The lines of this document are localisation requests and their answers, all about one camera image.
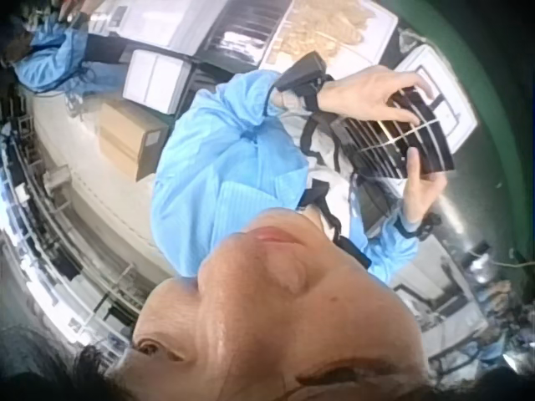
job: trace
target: hand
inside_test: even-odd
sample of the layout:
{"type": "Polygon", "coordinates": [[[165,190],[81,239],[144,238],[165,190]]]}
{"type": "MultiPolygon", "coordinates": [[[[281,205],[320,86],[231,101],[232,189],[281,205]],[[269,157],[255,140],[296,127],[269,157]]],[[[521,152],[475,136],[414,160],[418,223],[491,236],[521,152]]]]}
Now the hand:
{"type": "Polygon", "coordinates": [[[82,2],[83,0],[65,0],[59,11],[58,21],[64,23],[67,21],[67,18],[73,12],[73,10],[82,2]]]}
{"type": "Polygon", "coordinates": [[[403,213],[409,223],[420,223],[431,205],[446,188],[445,173],[433,173],[420,177],[420,154],[417,148],[407,152],[408,180],[403,194],[403,213]]]}
{"type": "Polygon", "coordinates": [[[91,15],[104,3],[105,0],[85,0],[84,5],[80,9],[81,13],[91,15]]]}
{"type": "Polygon", "coordinates": [[[396,73],[382,65],[363,69],[340,81],[327,82],[318,94],[322,111],[367,121],[395,120],[420,125],[415,114],[386,105],[400,89],[418,86],[432,98],[429,84],[416,73],[396,73]]]}

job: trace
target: black panel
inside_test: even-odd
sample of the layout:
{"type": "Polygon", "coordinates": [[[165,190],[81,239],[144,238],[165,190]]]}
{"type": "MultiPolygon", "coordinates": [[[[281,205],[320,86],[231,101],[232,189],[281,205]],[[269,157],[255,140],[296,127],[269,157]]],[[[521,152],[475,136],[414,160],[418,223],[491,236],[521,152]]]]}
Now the black panel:
{"type": "Polygon", "coordinates": [[[256,69],[290,2],[231,0],[196,56],[235,74],[256,69]]]}
{"type": "Polygon", "coordinates": [[[342,142],[342,151],[355,169],[367,176],[406,178],[407,150],[416,147],[420,152],[423,175],[453,170],[453,158],[441,125],[418,92],[402,90],[389,100],[389,105],[416,114],[421,126],[355,119],[345,119],[333,126],[342,142]]]}

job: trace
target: finger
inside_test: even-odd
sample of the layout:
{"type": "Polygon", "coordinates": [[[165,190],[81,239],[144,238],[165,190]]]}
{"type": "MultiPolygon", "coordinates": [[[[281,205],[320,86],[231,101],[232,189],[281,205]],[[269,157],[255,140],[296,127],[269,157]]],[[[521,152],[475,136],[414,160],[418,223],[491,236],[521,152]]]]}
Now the finger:
{"type": "Polygon", "coordinates": [[[420,125],[420,119],[416,114],[409,110],[398,109],[396,107],[385,106],[380,109],[380,119],[387,121],[400,121],[402,123],[411,123],[415,126],[420,125]]]}
{"type": "Polygon", "coordinates": [[[395,91],[410,86],[417,86],[422,89],[429,99],[433,99],[433,90],[431,86],[417,73],[398,73],[395,77],[395,91]]]}
{"type": "Polygon", "coordinates": [[[444,189],[448,185],[448,179],[446,173],[434,173],[434,178],[428,183],[427,196],[429,196],[431,203],[444,192],[444,189]]]}
{"type": "Polygon", "coordinates": [[[420,153],[414,147],[407,150],[407,178],[409,183],[420,181],[420,153]]]}
{"type": "Polygon", "coordinates": [[[441,175],[443,175],[443,173],[441,172],[429,173],[429,174],[423,175],[421,178],[422,180],[426,180],[426,181],[436,181],[436,180],[441,180],[441,175]]]}

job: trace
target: white container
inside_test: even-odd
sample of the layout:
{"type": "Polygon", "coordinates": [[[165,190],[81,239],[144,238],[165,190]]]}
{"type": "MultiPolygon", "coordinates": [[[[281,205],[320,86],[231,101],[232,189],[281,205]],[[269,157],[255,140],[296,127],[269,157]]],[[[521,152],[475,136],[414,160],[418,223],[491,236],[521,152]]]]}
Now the white container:
{"type": "Polygon", "coordinates": [[[174,114],[191,66],[178,58],[135,50],[123,97],[163,114],[174,114]]]}
{"type": "MultiPolygon", "coordinates": [[[[434,99],[442,99],[433,105],[434,99],[428,99],[425,93],[418,89],[423,100],[429,106],[435,106],[433,113],[441,123],[450,152],[455,154],[477,127],[477,119],[470,100],[457,81],[455,73],[446,63],[431,46],[424,44],[413,50],[395,70],[416,71],[431,86],[434,99]]],[[[385,181],[395,195],[403,195],[405,180],[385,181]]]]}
{"type": "Polygon", "coordinates": [[[106,0],[91,33],[150,44],[193,56],[228,0],[106,0]]]}

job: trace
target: black wrist strap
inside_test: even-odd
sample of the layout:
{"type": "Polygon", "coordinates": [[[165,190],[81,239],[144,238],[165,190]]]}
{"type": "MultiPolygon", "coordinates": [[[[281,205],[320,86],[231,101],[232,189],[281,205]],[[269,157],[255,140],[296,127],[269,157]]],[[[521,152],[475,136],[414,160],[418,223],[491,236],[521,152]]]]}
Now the black wrist strap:
{"type": "Polygon", "coordinates": [[[420,235],[421,232],[421,226],[418,227],[418,230],[409,232],[405,229],[405,226],[403,226],[403,222],[401,221],[401,217],[398,217],[397,220],[394,223],[394,227],[397,228],[397,230],[400,232],[400,234],[405,237],[406,239],[416,238],[420,235]]]}
{"type": "Polygon", "coordinates": [[[82,29],[86,28],[86,25],[89,25],[89,21],[91,21],[91,16],[86,13],[79,13],[74,21],[71,24],[71,28],[73,29],[82,29]]]}
{"type": "Polygon", "coordinates": [[[304,96],[303,98],[304,107],[307,109],[307,111],[311,111],[312,113],[319,111],[318,94],[310,94],[309,96],[304,96]]]}
{"type": "Polygon", "coordinates": [[[264,103],[264,112],[263,112],[264,118],[268,116],[268,107],[269,107],[269,102],[271,102],[271,95],[273,93],[273,90],[275,90],[275,84],[273,84],[271,88],[269,89],[269,92],[267,92],[266,103],[264,103]]]}

